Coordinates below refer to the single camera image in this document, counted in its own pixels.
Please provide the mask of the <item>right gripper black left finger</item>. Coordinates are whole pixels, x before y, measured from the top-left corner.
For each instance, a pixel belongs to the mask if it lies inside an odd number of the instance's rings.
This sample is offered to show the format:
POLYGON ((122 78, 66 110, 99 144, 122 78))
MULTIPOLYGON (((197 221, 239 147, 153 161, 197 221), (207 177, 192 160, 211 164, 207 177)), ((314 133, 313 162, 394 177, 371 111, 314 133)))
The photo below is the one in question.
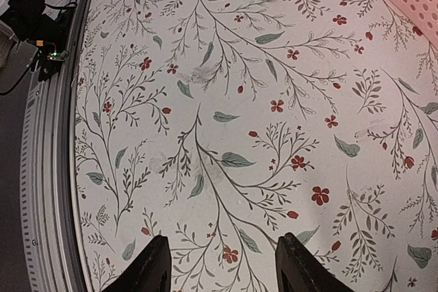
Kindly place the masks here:
POLYGON ((171 253, 168 238, 155 236, 124 272, 103 292, 171 291, 171 253))

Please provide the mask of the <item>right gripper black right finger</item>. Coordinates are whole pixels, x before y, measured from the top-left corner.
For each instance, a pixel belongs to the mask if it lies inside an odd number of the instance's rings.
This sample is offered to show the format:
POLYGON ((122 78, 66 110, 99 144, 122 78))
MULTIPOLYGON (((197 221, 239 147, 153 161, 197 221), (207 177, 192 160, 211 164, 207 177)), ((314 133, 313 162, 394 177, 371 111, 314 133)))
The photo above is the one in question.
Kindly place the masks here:
POLYGON ((293 233, 279 237, 275 265, 280 292, 352 292, 319 263, 293 233))

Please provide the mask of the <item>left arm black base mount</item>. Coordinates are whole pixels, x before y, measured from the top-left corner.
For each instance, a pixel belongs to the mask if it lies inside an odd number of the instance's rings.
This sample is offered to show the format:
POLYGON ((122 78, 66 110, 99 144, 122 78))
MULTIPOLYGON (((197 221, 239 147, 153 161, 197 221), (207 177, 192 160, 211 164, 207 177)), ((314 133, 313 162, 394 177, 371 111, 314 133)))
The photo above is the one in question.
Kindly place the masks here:
POLYGON ((56 18, 46 12, 45 0, 9 0, 8 8, 1 15, 1 22, 12 29, 21 42, 38 49, 36 67, 40 69, 38 80, 46 81, 59 73, 62 62, 68 56, 66 43, 77 4, 49 6, 57 11, 56 18))

